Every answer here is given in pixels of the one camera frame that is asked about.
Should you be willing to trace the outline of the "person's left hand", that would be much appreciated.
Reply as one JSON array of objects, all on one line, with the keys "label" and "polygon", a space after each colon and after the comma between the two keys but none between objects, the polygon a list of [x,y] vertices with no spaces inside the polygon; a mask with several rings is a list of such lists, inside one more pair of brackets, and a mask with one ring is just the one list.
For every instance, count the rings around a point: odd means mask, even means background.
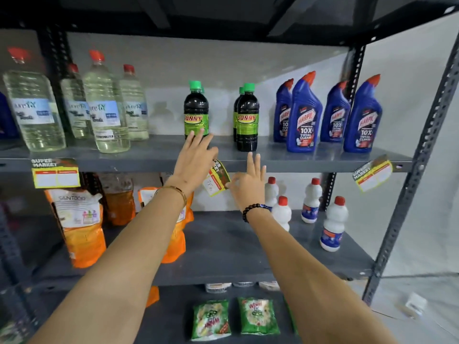
[{"label": "person's left hand", "polygon": [[194,150],[194,137],[194,132],[187,137],[179,153],[174,173],[166,182],[166,185],[180,188],[186,196],[202,185],[211,169],[208,165],[208,149],[213,134],[205,136],[205,149]]}]

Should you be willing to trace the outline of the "person's right hand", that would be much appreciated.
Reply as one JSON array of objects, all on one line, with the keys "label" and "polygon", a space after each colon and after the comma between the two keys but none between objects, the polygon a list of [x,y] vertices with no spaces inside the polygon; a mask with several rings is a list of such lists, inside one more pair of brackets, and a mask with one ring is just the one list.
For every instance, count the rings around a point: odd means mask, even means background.
[{"label": "person's right hand", "polygon": [[239,177],[240,189],[238,193],[231,193],[236,203],[237,208],[243,212],[245,208],[252,204],[264,204],[265,184],[260,180],[260,169],[261,169],[261,155],[253,154],[254,160],[254,176],[248,175],[246,172],[238,172],[232,178]]}]

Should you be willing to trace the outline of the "person's right forearm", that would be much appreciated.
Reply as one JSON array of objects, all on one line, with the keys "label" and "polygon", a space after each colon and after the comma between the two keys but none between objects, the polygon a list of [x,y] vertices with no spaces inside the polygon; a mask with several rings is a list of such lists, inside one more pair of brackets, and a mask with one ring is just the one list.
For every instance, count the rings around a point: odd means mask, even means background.
[{"label": "person's right forearm", "polygon": [[389,329],[343,280],[278,222],[253,208],[246,219],[265,251],[305,344],[398,344]]}]

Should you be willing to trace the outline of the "person's left forearm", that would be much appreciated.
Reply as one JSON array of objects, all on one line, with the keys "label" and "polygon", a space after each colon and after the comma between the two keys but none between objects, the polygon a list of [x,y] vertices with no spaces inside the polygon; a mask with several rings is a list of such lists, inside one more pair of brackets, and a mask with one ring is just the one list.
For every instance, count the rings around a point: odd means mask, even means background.
[{"label": "person's left forearm", "polygon": [[152,199],[27,344],[133,344],[181,210]]}]

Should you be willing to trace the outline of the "yellow shelf price label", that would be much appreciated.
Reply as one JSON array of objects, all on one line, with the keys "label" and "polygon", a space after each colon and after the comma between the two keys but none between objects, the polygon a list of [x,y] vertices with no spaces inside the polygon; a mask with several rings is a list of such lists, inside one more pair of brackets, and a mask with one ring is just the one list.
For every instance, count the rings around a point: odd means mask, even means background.
[{"label": "yellow shelf price label", "polygon": [[352,173],[354,182],[365,193],[383,184],[393,173],[393,165],[387,155],[381,155]]},{"label": "yellow shelf price label", "polygon": [[231,181],[226,168],[219,160],[214,160],[214,165],[202,183],[204,190],[210,197],[214,197],[226,190],[226,184]]},{"label": "yellow shelf price label", "polygon": [[34,158],[31,172],[35,189],[78,188],[80,176],[74,158]]}]

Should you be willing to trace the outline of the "white red-capped bottle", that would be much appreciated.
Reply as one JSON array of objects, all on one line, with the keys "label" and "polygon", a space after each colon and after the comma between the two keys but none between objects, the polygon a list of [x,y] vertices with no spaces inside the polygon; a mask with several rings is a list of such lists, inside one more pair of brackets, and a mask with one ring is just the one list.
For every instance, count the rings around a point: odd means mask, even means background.
[{"label": "white red-capped bottle", "polygon": [[279,196],[278,203],[273,205],[271,212],[276,222],[278,222],[285,231],[290,231],[289,222],[291,220],[292,212],[288,205],[288,198],[286,196]]},{"label": "white red-capped bottle", "polygon": [[269,211],[272,211],[272,207],[278,203],[279,187],[275,177],[268,177],[267,183],[264,186],[265,193],[265,205]]},{"label": "white red-capped bottle", "polygon": [[323,222],[320,236],[321,247],[328,252],[336,252],[341,247],[341,239],[345,231],[345,224],[349,217],[346,200],[343,196],[336,196],[334,203],[330,204]]},{"label": "white red-capped bottle", "polygon": [[311,183],[306,186],[305,198],[301,209],[301,219],[308,224],[313,224],[318,219],[320,199],[323,195],[323,189],[320,179],[312,178]]}]

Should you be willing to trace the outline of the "dark green-capped bottle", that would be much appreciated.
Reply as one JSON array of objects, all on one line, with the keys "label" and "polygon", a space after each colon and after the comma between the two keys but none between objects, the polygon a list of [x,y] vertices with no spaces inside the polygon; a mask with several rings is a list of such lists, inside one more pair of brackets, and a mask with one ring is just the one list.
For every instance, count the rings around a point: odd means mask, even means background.
[{"label": "dark green-capped bottle", "polygon": [[244,87],[240,86],[239,87],[239,96],[236,98],[234,105],[233,105],[233,141],[236,143],[237,142],[237,118],[238,118],[238,103],[241,99],[241,97],[244,95]]},{"label": "dark green-capped bottle", "polygon": [[209,133],[209,103],[200,81],[189,81],[189,87],[191,92],[184,102],[185,138],[192,131],[197,135],[201,129],[205,137]]},{"label": "dark green-capped bottle", "polygon": [[246,82],[244,94],[237,104],[236,145],[242,152],[255,152],[257,149],[260,104],[254,95],[255,83]]}]

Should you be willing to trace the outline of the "gold bangle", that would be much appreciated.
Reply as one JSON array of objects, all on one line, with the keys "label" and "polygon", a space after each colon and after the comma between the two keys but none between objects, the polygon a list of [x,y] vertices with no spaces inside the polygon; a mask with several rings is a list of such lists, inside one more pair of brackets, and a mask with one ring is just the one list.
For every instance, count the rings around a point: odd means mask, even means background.
[{"label": "gold bangle", "polygon": [[180,188],[171,185],[160,187],[152,199],[155,202],[161,202],[163,205],[169,205],[175,210],[181,210],[187,204],[186,194]]}]

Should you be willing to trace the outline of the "blue toilet cleaner bottle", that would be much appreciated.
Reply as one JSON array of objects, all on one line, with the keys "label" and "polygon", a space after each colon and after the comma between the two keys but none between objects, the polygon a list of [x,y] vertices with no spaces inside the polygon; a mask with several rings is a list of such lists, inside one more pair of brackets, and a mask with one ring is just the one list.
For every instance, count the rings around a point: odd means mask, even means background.
[{"label": "blue toilet cleaner bottle", "polygon": [[294,79],[291,78],[282,83],[276,92],[276,105],[273,120],[273,140],[276,143],[284,143],[288,132],[290,109],[292,106],[291,89]]},{"label": "blue toilet cleaner bottle", "polygon": [[347,81],[341,81],[333,86],[327,95],[320,129],[320,142],[341,143],[344,137],[347,117],[351,104],[344,96]]},{"label": "blue toilet cleaner bottle", "polygon": [[304,75],[292,90],[286,149],[292,153],[313,152],[318,144],[318,130],[323,105],[311,86],[316,71]]},{"label": "blue toilet cleaner bottle", "polygon": [[375,98],[380,78],[380,74],[368,78],[355,93],[344,133],[345,152],[366,154],[372,150],[382,116],[382,106]]}]

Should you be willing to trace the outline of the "dark grey metal shelf rack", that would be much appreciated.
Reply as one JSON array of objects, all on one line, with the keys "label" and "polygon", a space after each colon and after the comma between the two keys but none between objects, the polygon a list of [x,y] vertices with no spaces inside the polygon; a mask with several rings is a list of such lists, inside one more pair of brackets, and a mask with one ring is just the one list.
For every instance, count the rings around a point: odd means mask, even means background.
[{"label": "dark grey metal shelf rack", "polygon": [[[22,26],[37,30],[41,53],[49,69],[57,74],[69,59],[70,54],[66,39],[57,39],[58,32],[86,32],[114,35],[140,35],[165,38],[192,38],[191,25],[179,21],[178,15],[166,12],[161,1],[153,0],[150,11],[101,11],[92,6],[72,9],[64,6],[61,0],[47,0],[57,8],[56,23],[47,24],[45,29],[38,20],[22,20],[13,16],[12,11],[4,7],[8,22],[2,28]],[[441,17],[459,12],[459,0],[354,0],[352,25],[311,24],[303,25],[299,19],[304,13],[309,14],[316,0],[284,0],[267,25],[256,27],[248,21],[227,21],[223,19],[205,20],[203,14],[190,19],[199,27],[196,39],[249,41],[260,43],[282,43],[316,46],[349,47],[355,51],[350,66],[352,79],[358,80],[362,68],[365,47],[376,40],[432,22]],[[395,242],[413,202],[421,182],[423,171],[433,151],[437,135],[446,117],[450,102],[456,91],[459,77],[459,34],[451,50],[444,74],[438,86],[434,103],[429,111],[416,152],[412,158],[403,161],[401,157],[391,160],[397,165],[398,172],[407,173],[396,207],[383,238],[376,260],[373,260],[358,244],[351,239],[351,246],[345,247],[342,257],[325,256],[324,250],[311,246],[313,254],[331,267],[339,277],[358,278],[357,272],[369,281],[364,290],[363,300],[370,305],[382,278],[383,270],[392,253]],[[186,255],[178,267],[166,267],[159,271],[156,282],[159,286],[196,285],[216,280],[229,281],[267,281],[272,277],[266,259],[262,254],[258,240],[235,212],[222,214],[224,228],[218,229],[213,220],[215,212],[198,214],[198,228],[209,233],[209,246],[198,241],[200,231],[191,230],[191,254]],[[56,254],[51,254],[51,261],[46,261],[43,269],[50,271],[50,278],[38,279],[34,284],[29,271],[23,264],[21,250],[10,230],[4,208],[0,207],[0,290],[3,303],[11,313],[14,325],[24,339],[28,339],[44,322],[46,312],[35,295],[34,289],[64,291],[71,288],[81,277],[78,272],[69,276],[58,274],[60,270],[54,263]]]}]

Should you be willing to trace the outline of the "orange and white refill pouch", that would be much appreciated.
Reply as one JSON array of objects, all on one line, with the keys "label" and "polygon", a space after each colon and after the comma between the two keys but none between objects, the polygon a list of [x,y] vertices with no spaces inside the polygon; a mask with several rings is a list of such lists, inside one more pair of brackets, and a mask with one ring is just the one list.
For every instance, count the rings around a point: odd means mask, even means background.
[{"label": "orange and white refill pouch", "polygon": [[44,192],[59,222],[72,266],[83,269],[94,265],[106,251],[102,194],[80,189]]},{"label": "orange and white refill pouch", "polygon": [[[158,187],[144,187],[138,190],[138,199],[141,203],[141,208],[145,207],[145,205],[151,201],[158,189]],[[186,238],[183,230],[188,223],[194,220],[194,214],[191,209],[193,197],[194,192],[192,192],[187,199],[186,206],[182,209],[177,219],[168,248],[162,259],[162,264],[173,263],[186,252]]]}]

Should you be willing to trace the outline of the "clear orange liquid pouch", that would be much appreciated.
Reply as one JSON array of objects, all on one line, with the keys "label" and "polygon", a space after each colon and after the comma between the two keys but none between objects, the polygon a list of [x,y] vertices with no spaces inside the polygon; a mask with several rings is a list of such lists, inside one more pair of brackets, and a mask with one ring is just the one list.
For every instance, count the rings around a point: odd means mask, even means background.
[{"label": "clear orange liquid pouch", "polygon": [[113,226],[127,225],[135,217],[134,182],[128,173],[98,173]]}]

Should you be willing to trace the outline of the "green detergent packet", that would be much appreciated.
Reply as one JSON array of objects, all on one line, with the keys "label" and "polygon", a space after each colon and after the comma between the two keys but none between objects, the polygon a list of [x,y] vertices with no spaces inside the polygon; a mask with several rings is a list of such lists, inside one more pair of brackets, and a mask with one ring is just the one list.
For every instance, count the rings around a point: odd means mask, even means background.
[{"label": "green detergent packet", "polygon": [[280,335],[273,301],[254,297],[238,297],[241,335]]},{"label": "green detergent packet", "polygon": [[289,304],[288,304],[286,298],[284,298],[284,302],[285,302],[285,306],[286,306],[286,308],[287,308],[287,310],[288,310],[288,313],[289,313],[290,323],[291,323],[292,330],[293,330],[294,334],[295,334],[296,336],[298,336],[298,335],[299,335],[299,332],[298,332],[298,329],[297,329],[297,326],[296,326],[295,318],[294,318],[294,315],[293,315],[293,313],[292,313],[292,311],[291,311],[291,308],[290,308],[290,306],[289,306]]},{"label": "green detergent packet", "polygon": [[232,335],[229,325],[229,301],[211,300],[193,307],[191,341],[213,341]]}]

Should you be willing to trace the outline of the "dark blue container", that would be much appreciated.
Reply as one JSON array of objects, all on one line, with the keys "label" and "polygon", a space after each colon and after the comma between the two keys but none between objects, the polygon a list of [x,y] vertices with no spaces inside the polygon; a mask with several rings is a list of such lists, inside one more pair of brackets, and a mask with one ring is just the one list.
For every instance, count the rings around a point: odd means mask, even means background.
[{"label": "dark blue container", "polygon": [[0,92],[0,139],[20,139],[6,96]]}]

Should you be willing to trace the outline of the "white box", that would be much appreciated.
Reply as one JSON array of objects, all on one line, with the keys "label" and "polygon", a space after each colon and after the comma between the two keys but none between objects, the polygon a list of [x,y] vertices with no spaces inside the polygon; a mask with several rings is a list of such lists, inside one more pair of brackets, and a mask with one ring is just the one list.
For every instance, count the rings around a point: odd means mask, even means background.
[{"label": "white box", "polygon": [[404,305],[404,310],[411,318],[421,317],[427,307],[428,301],[421,295],[411,292]]}]

